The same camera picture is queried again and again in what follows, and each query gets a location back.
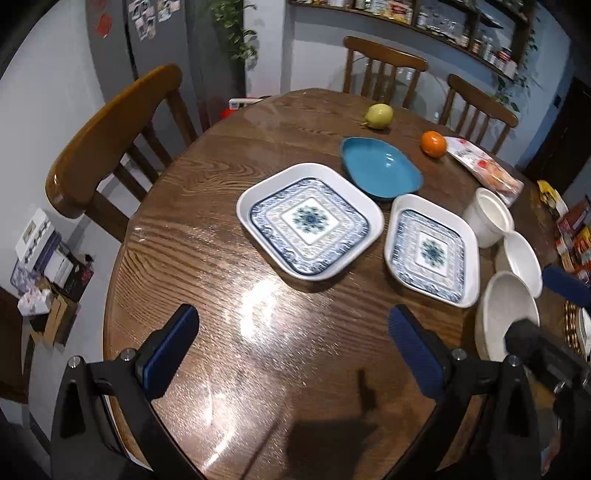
table top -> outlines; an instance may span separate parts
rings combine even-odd
[[[130,221],[109,286],[105,359],[139,347],[179,304],[197,307],[197,339],[153,405],[210,479],[381,479],[434,407],[387,335],[389,310],[398,303],[450,347],[475,352],[476,305],[446,305],[388,272],[391,204],[380,205],[380,238],[318,284],[284,274],[236,217],[244,190],[291,165],[316,162],[343,173],[345,137],[399,148],[423,172],[418,194],[461,215],[479,183],[451,157],[432,160],[419,146],[426,130],[452,131],[402,109],[390,129],[370,131],[361,123],[372,103],[310,89],[240,110],[179,156]],[[553,221],[537,188],[525,184],[511,212],[544,266],[556,260]],[[481,291],[494,273],[493,254],[480,250]],[[537,303],[542,326],[561,335],[562,299],[544,289]],[[139,455],[118,408],[115,417]],[[458,442],[449,456],[459,452]]]

tiled floor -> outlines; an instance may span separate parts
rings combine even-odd
[[[150,183],[135,169],[133,175],[146,188]],[[119,184],[117,179],[110,179],[101,185],[102,193],[124,214],[131,216],[139,202]],[[1,401],[0,407],[11,423],[28,430],[28,412],[48,438],[51,438],[51,424],[61,377],[68,359],[81,355],[87,362],[100,361],[103,358],[102,335],[105,300],[109,288],[111,271],[121,244],[97,224],[88,218],[80,221],[80,226],[72,235],[69,245],[74,253],[90,254],[95,263],[95,271],[82,299],[76,320],[72,326],[66,345],[56,344],[53,348],[39,343],[35,347],[31,378],[29,382],[29,403],[21,406],[8,401]],[[23,329],[24,344],[28,339],[29,327]],[[48,457],[40,453],[38,445],[30,446],[33,458],[48,467]]]

vine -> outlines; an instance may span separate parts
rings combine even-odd
[[[521,111],[517,104],[514,101],[512,101],[513,95],[516,95],[517,93],[519,93],[519,91],[523,91],[523,89],[529,92],[530,72],[528,70],[528,62],[530,52],[534,50],[538,50],[538,45],[536,45],[535,43],[535,30],[532,28],[530,31],[530,36],[527,39],[524,59],[519,69],[517,70],[517,75],[514,79],[513,85],[507,85],[507,82],[500,75],[497,76],[498,83],[493,98],[501,105],[508,104],[517,113],[521,113]]]
[[[228,53],[232,60],[245,61],[258,58],[258,51],[248,41],[256,35],[256,31],[242,28],[242,12],[247,8],[256,10],[256,5],[246,4],[243,0],[210,0],[209,9],[217,25],[226,32]]]

bolt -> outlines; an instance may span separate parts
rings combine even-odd
[[[519,365],[519,359],[515,355],[509,355],[507,357],[507,361],[509,362],[509,365],[512,367],[516,367],[517,365]]]
[[[82,361],[82,358],[80,358],[78,355],[75,355],[68,360],[68,367],[76,368],[78,365],[80,365],[81,361]]]
[[[133,348],[126,348],[119,354],[119,358],[124,362],[129,362],[133,357],[135,357],[135,349]]]
[[[461,348],[456,348],[456,349],[452,350],[452,357],[460,362],[462,360],[465,360],[467,356],[468,356],[467,353],[464,350],[462,350]]]
[[[554,387],[554,395],[558,395],[560,392],[562,392],[565,385],[566,383],[564,381],[558,382]]]

orange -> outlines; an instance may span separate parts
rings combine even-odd
[[[447,151],[447,142],[442,134],[434,131],[425,132],[421,137],[421,149],[429,157],[439,158]]]

